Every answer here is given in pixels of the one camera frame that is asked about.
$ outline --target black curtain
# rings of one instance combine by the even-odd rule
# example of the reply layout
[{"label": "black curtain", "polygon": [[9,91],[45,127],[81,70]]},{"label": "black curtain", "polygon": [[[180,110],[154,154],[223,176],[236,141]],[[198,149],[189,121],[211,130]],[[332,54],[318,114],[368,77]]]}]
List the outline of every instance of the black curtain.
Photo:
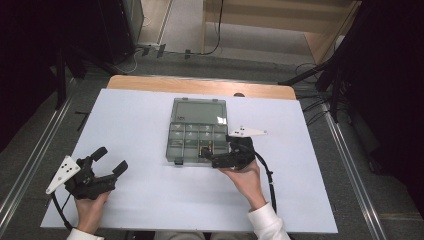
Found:
[{"label": "black curtain", "polygon": [[370,156],[407,186],[424,216],[424,3],[363,1],[352,30],[317,86],[341,74],[334,91],[380,143]]}]

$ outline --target black cable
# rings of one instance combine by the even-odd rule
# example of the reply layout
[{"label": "black cable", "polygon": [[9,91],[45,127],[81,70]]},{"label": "black cable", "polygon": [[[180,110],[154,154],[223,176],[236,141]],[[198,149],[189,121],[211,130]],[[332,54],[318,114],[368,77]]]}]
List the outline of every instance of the black cable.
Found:
[{"label": "black cable", "polygon": [[224,0],[221,0],[221,10],[219,12],[219,21],[218,21],[218,42],[216,43],[215,48],[207,53],[182,53],[182,52],[172,52],[172,51],[163,51],[163,53],[168,53],[168,54],[181,54],[181,55],[191,55],[191,56],[206,56],[206,55],[210,55],[212,53],[214,53],[216,51],[216,49],[218,49],[218,46],[221,42],[221,22],[222,22],[222,10],[224,7]]},{"label": "black cable", "polygon": [[269,184],[269,191],[271,193],[271,204],[272,204],[272,208],[274,208],[274,212],[277,213],[277,202],[275,199],[275,191],[274,191],[274,181],[272,180],[272,174],[274,172],[271,172],[268,169],[268,165],[265,162],[265,159],[263,159],[263,157],[261,155],[259,155],[259,153],[257,153],[256,151],[253,151],[256,155],[256,157],[258,157],[259,162],[262,163],[262,165],[265,168],[265,172],[266,175],[268,176],[268,184]]},{"label": "black cable", "polygon": [[54,192],[52,192],[50,195],[52,196],[52,199],[53,199],[53,203],[54,203],[54,205],[56,206],[56,209],[57,209],[57,211],[58,211],[58,213],[59,213],[59,215],[60,215],[60,217],[62,218],[62,220],[63,220],[63,224],[65,224],[65,227],[69,230],[69,231],[72,231],[72,229],[74,228],[69,222],[68,222],[68,220],[66,219],[66,217],[65,217],[65,215],[63,214],[63,210],[61,210],[60,209],[60,206],[59,206],[59,203],[57,202],[57,198],[56,198],[56,194],[55,194],[55,192],[56,191],[54,191]]},{"label": "black cable", "polygon": [[315,114],[311,119],[309,119],[309,121],[306,123],[306,126],[310,126],[311,124],[315,123],[316,121],[318,121],[318,119],[324,117],[325,114],[328,112],[329,111],[323,111]]},{"label": "black cable", "polygon": [[268,184],[269,184],[269,191],[270,191],[270,194],[271,194],[272,208],[274,209],[274,212],[277,213],[277,202],[276,202],[276,199],[275,199],[274,181],[272,180],[273,172],[269,170],[268,165],[265,162],[265,159],[261,155],[259,155],[259,153],[257,153],[255,150],[252,150],[247,146],[244,146],[244,145],[239,144],[239,143],[234,143],[234,142],[230,142],[230,143],[234,144],[238,147],[244,148],[244,149],[248,150],[249,152],[255,154],[255,156],[258,158],[259,162],[264,166],[266,175],[268,176]]},{"label": "black cable", "polygon": [[[302,63],[302,64],[298,65],[298,66],[294,69],[294,73],[296,74],[296,76],[298,75],[298,74],[297,74],[297,70],[298,70],[301,66],[304,66],[304,65],[314,65],[314,67],[313,67],[312,69],[314,69],[314,68],[317,66],[315,63]],[[309,81],[306,81],[306,79],[303,79],[303,81],[304,81],[304,82],[306,82],[306,83],[311,83],[311,84],[315,83],[315,82],[309,82]]]},{"label": "black cable", "polygon": [[62,212],[63,212],[63,209],[65,209],[65,206],[68,203],[70,197],[71,197],[71,194],[69,193],[68,198],[66,198],[66,201],[65,201],[65,203],[62,206]]},{"label": "black cable", "polygon": [[309,105],[309,106],[307,106],[307,107],[305,107],[304,109],[302,109],[302,112],[307,112],[307,111],[310,111],[310,110],[312,110],[313,108],[315,108],[315,107],[317,107],[317,106],[319,106],[319,105],[321,105],[321,104],[323,104],[323,103],[326,103],[326,102],[328,102],[328,100],[330,100],[331,98],[326,98],[326,99],[320,99],[320,100],[318,100],[318,101],[316,101],[316,102],[314,102],[314,103],[312,103],[311,105]]}]

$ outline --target clear plastic box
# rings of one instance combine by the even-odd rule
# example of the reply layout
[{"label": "clear plastic box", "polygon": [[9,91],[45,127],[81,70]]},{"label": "clear plastic box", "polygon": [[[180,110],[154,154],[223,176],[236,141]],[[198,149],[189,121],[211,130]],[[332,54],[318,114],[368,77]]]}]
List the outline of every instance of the clear plastic box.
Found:
[{"label": "clear plastic box", "polygon": [[209,163],[202,147],[213,154],[228,153],[227,109],[224,100],[176,98],[169,125],[166,158],[176,165]]}]

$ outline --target white tabletop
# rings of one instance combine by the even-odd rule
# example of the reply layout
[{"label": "white tabletop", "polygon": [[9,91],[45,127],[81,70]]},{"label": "white tabletop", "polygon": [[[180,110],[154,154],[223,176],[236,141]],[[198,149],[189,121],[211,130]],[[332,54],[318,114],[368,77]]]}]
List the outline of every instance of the white tabletop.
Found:
[{"label": "white tabletop", "polygon": [[[255,150],[274,172],[278,215],[288,232],[336,233],[315,152],[296,100],[103,89],[72,154],[84,158],[99,147],[109,153],[93,163],[98,176],[111,174],[122,160],[121,175],[105,205],[101,227],[131,230],[252,231],[249,204],[233,183],[210,167],[176,167],[166,160],[174,98],[226,101],[229,131],[243,125],[266,130],[252,137]],[[262,188],[270,200],[261,166]],[[68,193],[56,192],[60,203]],[[75,203],[65,215],[77,224]],[[62,228],[53,203],[41,227]]]}]

